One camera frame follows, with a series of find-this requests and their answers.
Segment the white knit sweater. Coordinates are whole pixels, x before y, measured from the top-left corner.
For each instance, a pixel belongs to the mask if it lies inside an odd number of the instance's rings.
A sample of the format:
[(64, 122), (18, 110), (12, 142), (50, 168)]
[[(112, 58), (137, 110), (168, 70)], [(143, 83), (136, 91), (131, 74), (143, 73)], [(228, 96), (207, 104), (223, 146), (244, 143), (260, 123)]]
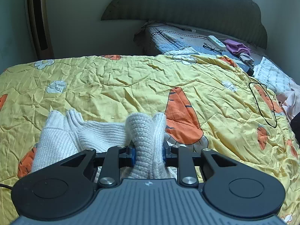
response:
[(123, 168), (122, 178), (176, 178), (175, 168), (165, 167), (163, 141), (166, 127), (164, 113), (153, 117), (144, 113), (129, 115), (124, 123), (85, 121), (81, 113), (71, 109), (65, 115), (51, 111), (41, 131), (32, 172), (36, 172), (86, 149), (106, 152), (110, 147), (136, 148), (136, 163)]

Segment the yellow carrot print quilt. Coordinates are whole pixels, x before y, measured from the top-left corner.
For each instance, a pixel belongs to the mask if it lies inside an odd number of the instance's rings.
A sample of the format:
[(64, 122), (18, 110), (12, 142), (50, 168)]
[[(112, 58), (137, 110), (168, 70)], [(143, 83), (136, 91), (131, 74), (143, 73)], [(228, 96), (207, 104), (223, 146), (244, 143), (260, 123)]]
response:
[(188, 143), (210, 148), (277, 177), (280, 217), (299, 224), (299, 145), (275, 94), (225, 58), (87, 56), (18, 64), (1, 73), (1, 183), (27, 174), (49, 112), (78, 110), (85, 120), (122, 122), (135, 112), (178, 112)]

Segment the pink garment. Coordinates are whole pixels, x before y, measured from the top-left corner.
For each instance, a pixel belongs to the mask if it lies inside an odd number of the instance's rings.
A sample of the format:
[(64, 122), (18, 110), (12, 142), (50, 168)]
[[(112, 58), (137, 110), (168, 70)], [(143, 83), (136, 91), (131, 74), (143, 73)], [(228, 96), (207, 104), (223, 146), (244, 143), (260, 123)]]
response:
[(292, 89), (277, 95), (277, 100), (288, 121), (291, 122), (299, 113), (299, 89)]

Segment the black charger block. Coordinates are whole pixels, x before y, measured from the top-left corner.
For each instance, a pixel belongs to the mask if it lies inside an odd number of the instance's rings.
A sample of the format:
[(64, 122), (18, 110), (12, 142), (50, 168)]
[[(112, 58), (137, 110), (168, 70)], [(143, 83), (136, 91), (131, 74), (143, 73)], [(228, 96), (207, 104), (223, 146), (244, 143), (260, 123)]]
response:
[(254, 70), (251, 67), (243, 66), (243, 70), (248, 76), (253, 76)]

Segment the purple cloth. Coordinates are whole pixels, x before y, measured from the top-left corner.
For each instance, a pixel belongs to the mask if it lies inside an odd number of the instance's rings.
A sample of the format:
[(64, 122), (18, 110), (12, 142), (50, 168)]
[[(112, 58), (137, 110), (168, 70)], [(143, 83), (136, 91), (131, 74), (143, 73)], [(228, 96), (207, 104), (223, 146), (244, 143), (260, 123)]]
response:
[(250, 48), (248, 48), (243, 43), (236, 42), (231, 39), (227, 39), (223, 42), (226, 46), (226, 49), (235, 56), (240, 56), (242, 53), (251, 55)]

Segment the black eyeglasses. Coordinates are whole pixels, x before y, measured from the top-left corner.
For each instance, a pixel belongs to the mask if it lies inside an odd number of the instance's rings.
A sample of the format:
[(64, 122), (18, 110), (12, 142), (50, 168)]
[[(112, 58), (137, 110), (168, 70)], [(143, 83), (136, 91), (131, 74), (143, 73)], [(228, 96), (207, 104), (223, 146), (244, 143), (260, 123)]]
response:
[(212, 47), (212, 45), (210, 44), (207, 44), (207, 43), (203, 43), (202, 45), (203, 48), (207, 49), (207, 50), (210, 50), (210, 51), (213, 51), (217, 54), (222, 54), (222, 50), (217, 48), (217, 47)]

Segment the white remote control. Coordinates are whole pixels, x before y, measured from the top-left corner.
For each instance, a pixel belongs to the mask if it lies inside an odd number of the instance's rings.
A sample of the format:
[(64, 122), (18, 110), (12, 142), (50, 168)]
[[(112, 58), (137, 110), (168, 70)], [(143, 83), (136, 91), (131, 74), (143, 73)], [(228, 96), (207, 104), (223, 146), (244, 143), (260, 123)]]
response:
[(225, 51), (226, 50), (226, 46), (219, 40), (217, 39), (215, 36), (213, 35), (209, 35), (208, 36), (208, 40), (214, 44), (218, 49)]

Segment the blue grey patterned bedsheet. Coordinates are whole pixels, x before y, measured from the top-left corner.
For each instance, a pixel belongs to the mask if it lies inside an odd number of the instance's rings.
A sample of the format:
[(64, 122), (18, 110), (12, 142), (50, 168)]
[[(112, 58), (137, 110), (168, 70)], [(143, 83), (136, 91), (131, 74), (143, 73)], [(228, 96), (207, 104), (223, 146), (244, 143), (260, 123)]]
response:
[[(222, 54), (217, 54), (203, 48), (203, 43), (216, 47), (208, 40), (209, 35), (215, 36), (221, 42), (231, 39), (243, 43), (250, 48), (250, 57), (254, 61), (251, 64), (243, 62), (239, 56), (231, 54), (227, 49), (222, 51)], [(299, 89), (295, 81), (273, 63), (263, 49), (225, 34), (185, 25), (150, 21), (144, 24), (140, 31), (134, 35), (134, 42), (142, 48), (143, 53), (146, 55), (197, 54), (209, 57), (227, 55), (242, 69), (243, 66), (251, 67), (254, 70), (253, 77), (260, 83), (267, 85), (277, 95), (292, 91), (292, 89)]]

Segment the dark green padded headboard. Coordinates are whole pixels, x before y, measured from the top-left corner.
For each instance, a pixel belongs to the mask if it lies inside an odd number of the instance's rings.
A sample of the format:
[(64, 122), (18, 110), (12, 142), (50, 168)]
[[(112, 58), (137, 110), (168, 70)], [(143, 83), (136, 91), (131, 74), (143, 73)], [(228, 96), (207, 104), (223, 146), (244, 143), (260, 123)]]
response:
[(261, 11), (253, 0), (112, 0), (102, 20), (156, 20), (226, 34), (267, 47)]

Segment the gold tower air conditioner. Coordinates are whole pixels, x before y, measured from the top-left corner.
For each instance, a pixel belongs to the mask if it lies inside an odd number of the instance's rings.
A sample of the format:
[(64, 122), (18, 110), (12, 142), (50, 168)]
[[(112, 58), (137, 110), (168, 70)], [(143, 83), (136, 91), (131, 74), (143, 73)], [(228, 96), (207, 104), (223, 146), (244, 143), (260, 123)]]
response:
[(27, 24), (37, 59), (53, 59), (46, 0), (25, 0)]

